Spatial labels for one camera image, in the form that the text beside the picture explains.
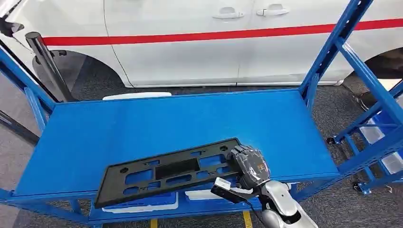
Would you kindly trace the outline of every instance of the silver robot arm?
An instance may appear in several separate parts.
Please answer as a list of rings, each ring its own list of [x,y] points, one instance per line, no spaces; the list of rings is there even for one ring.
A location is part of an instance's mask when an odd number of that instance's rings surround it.
[[[258,195],[262,204],[261,222],[268,228],[318,228],[291,197],[287,184],[270,180],[270,169],[260,150],[250,146],[235,146],[227,155],[227,161],[240,171],[240,186],[253,189],[253,194],[235,192],[230,189],[230,182],[221,178],[216,179],[212,193],[233,203],[248,202],[248,199]]]
[[[262,203],[262,222],[268,228],[318,228],[288,191],[287,184],[270,180],[259,196]]]

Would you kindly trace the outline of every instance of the yellow floor marking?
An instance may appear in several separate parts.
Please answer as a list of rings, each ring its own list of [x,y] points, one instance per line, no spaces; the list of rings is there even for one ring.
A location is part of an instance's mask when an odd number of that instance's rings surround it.
[[[249,211],[243,211],[243,220],[245,221],[245,228],[253,228],[252,220],[250,219]]]
[[[156,218],[150,220],[150,228],[158,228],[158,220]]]

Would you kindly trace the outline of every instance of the car door handle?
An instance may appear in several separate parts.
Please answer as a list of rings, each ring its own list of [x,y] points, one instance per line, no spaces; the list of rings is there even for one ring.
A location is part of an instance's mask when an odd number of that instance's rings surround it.
[[[270,4],[267,9],[260,9],[256,11],[258,16],[275,16],[289,13],[289,9],[283,4]]]
[[[233,7],[223,7],[219,10],[218,14],[213,16],[213,18],[231,19],[231,18],[242,18],[243,16],[245,16],[243,12],[235,10],[235,8]]]

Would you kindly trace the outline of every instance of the car body panel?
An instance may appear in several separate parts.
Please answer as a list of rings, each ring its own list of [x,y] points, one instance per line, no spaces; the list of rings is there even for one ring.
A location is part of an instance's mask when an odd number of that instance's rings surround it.
[[[24,36],[37,31],[50,50],[98,59],[126,87],[298,85],[348,2],[22,0],[7,18],[25,27],[14,34],[19,42],[1,39],[32,69]],[[288,12],[259,16],[270,4]],[[362,60],[403,47],[400,6],[371,5],[348,40]],[[319,83],[339,84],[352,71],[338,55]]]

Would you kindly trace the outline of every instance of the car door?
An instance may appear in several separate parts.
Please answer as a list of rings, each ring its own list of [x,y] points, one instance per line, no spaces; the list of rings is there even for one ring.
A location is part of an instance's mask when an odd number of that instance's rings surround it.
[[[246,0],[105,0],[106,27],[134,87],[235,85]]]
[[[300,84],[349,0],[256,0],[239,85]],[[337,57],[331,69],[347,66]],[[336,83],[340,72],[323,79]]]

